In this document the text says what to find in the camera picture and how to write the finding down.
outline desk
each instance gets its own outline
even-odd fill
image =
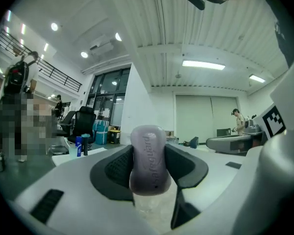
[[[88,156],[105,151],[107,149],[105,148],[99,148],[99,149],[95,149],[95,150],[90,150],[88,151]],[[71,161],[73,159],[78,159],[78,158],[82,158],[82,157],[86,157],[84,156],[84,154],[82,153],[80,157],[77,156],[77,149],[74,147],[70,147],[70,153],[67,155],[58,155],[58,156],[52,156],[52,161],[54,163],[55,166],[59,166],[63,163],[66,163],[68,161]]]

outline black backpack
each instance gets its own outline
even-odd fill
[[[6,78],[4,94],[19,94],[24,91],[25,84],[28,79],[29,66],[36,61],[30,63],[24,62],[24,56],[16,64],[9,67],[9,73]]]

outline blue bottle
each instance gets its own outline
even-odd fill
[[[77,156],[80,157],[82,153],[82,137],[76,137],[75,146],[77,147]]]

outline floor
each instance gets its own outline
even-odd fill
[[[101,147],[111,149],[117,145],[92,145],[92,149]],[[9,151],[6,169],[0,172],[0,191],[9,200],[14,200],[20,192],[54,168],[51,155],[46,155],[45,150],[32,149],[25,163],[18,162],[18,158],[13,151]]]

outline glass door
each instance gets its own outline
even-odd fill
[[[94,113],[97,119],[110,121],[112,107],[113,95],[98,96],[94,104]]]
[[[111,124],[113,126],[121,126],[125,95],[117,95],[113,104]]]
[[[94,103],[94,114],[96,114],[96,119],[100,119],[99,118],[99,114],[100,114],[102,100],[103,100],[103,97],[102,96],[96,97],[96,99],[95,99],[95,103]]]

